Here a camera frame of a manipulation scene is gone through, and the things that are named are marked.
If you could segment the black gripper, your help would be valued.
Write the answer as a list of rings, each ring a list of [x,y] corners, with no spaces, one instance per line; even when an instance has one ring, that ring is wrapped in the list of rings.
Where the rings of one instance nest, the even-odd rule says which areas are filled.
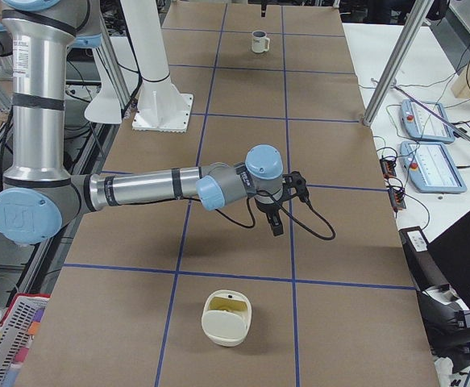
[[[255,196],[256,207],[265,213],[268,224],[274,236],[284,234],[283,224],[279,215],[282,204],[291,198],[288,189],[282,189],[275,194],[259,191]]]

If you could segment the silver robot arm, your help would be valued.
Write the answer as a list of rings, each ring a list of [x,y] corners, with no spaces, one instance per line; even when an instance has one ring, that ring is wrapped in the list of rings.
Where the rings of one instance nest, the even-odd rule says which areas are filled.
[[[139,84],[123,86],[111,64],[106,71],[115,95],[99,94],[85,111],[93,123],[117,124],[138,98],[137,130],[183,132],[193,96],[172,83],[156,6],[122,4],[133,37]],[[280,214],[288,201],[290,177],[272,146],[252,148],[235,165],[216,163],[145,174],[100,177],[72,175],[63,164],[66,59],[70,48],[98,48],[105,40],[97,1],[5,1],[2,21],[13,48],[13,163],[0,193],[0,233],[21,244],[52,238],[81,214],[107,206],[147,204],[198,197],[207,210],[254,198],[274,235],[283,231]]]

